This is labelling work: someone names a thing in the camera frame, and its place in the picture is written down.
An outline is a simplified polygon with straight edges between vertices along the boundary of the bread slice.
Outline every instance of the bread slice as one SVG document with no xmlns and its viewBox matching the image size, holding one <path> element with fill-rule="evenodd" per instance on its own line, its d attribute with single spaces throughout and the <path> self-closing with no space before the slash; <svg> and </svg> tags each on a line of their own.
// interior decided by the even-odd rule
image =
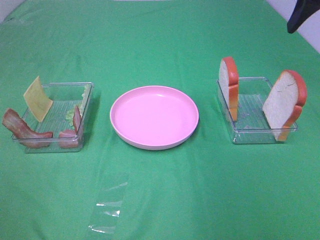
<svg viewBox="0 0 320 240">
<path fill-rule="evenodd" d="M 224 57 L 220 63 L 219 85 L 233 121 L 237 121 L 239 74 L 232 56 Z"/>
<path fill-rule="evenodd" d="M 298 119 L 307 100 L 307 86 L 302 76 L 284 70 L 272 87 L 262 110 L 271 129 L 288 129 Z M 274 132 L 277 141 L 284 142 L 289 131 Z"/>
</svg>

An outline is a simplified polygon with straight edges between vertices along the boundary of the toy bacon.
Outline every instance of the toy bacon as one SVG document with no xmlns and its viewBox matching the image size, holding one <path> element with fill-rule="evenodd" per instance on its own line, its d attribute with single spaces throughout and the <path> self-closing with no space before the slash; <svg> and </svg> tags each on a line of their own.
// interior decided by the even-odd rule
<svg viewBox="0 0 320 240">
<path fill-rule="evenodd" d="M 49 139 L 52 138 L 54 133 L 52 131 L 36 132 L 33 131 L 27 123 L 18 115 L 12 108 L 8 108 L 4 113 L 2 124 L 9 129 L 18 139 Z M 50 142 L 44 141 L 29 141 L 20 142 L 22 145 L 28 148 L 42 148 L 49 146 Z"/>
<path fill-rule="evenodd" d="M 74 138 L 77 136 L 79 126 L 81 121 L 81 114 L 78 106 L 75 106 L 74 108 L 74 115 L 73 115 L 73 127 L 74 130 L 67 129 L 64 131 L 61 131 L 59 133 L 59 138 Z M 79 146 L 79 140 L 74 141 L 59 141 L 59 146 L 63 149 L 71 149 L 71 148 L 77 148 Z"/>
</svg>

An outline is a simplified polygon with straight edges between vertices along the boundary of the plastic tray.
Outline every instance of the plastic tray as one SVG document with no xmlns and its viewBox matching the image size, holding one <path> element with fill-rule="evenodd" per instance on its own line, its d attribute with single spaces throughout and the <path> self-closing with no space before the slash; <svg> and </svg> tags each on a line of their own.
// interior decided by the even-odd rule
<svg viewBox="0 0 320 240">
<path fill-rule="evenodd" d="M 77 152 L 82 149 L 84 143 L 84 131 L 88 121 L 88 109 L 94 89 L 92 82 L 71 82 L 71 83 L 49 83 L 43 84 L 45 94 L 53 100 L 53 104 L 42 122 L 38 122 L 29 108 L 26 109 L 22 119 L 34 131 L 53 132 L 53 138 L 16 138 L 12 135 L 12 140 L 20 143 L 26 153 L 60 153 Z M 87 95 L 84 99 L 84 108 L 79 125 L 79 130 L 74 137 L 59 137 L 59 133 L 66 129 L 73 129 L 73 126 L 66 119 L 67 112 L 73 110 L 75 105 L 83 101 L 83 93 L 87 88 Z M 71 144 L 78 142 L 77 147 L 61 147 L 61 143 Z M 48 143 L 48 146 L 40 148 L 26 147 L 24 143 Z"/>
<path fill-rule="evenodd" d="M 240 77 L 237 121 L 233 121 L 217 81 L 218 100 L 223 113 L 226 128 L 234 144 L 270 144 L 283 143 L 276 141 L 276 132 L 295 132 L 298 125 L 290 128 L 270 128 L 262 110 L 272 84 L 266 77 Z"/>
</svg>

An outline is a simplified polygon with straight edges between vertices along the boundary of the pink plate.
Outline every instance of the pink plate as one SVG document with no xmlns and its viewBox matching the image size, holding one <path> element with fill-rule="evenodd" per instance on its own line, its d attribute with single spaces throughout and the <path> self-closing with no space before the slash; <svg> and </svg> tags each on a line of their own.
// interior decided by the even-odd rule
<svg viewBox="0 0 320 240">
<path fill-rule="evenodd" d="M 164 150 L 187 140 L 199 112 L 185 93 L 168 86 L 142 86 L 121 95 L 110 110 L 111 123 L 125 142 L 140 149 Z"/>
</svg>

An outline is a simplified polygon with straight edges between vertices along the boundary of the green tablecloth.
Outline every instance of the green tablecloth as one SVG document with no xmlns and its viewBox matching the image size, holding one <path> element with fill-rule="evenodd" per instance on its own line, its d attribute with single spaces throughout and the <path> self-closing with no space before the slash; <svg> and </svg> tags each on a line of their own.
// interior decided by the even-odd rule
<svg viewBox="0 0 320 240">
<path fill-rule="evenodd" d="M 216 87 L 226 56 L 241 77 L 304 77 L 307 103 L 286 143 L 231 143 Z M 319 239 L 319 66 L 264 0 L 27 0 L 0 25 L 1 115 L 23 114 L 40 75 L 94 82 L 94 118 L 74 153 L 26 154 L 0 127 L 0 239 L 84 239 L 105 178 L 123 175 L 114 239 Z M 146 85 L 197 104 L 182 145 L 142 150 L 113 130 L 113 102 Z"/>
</svg>

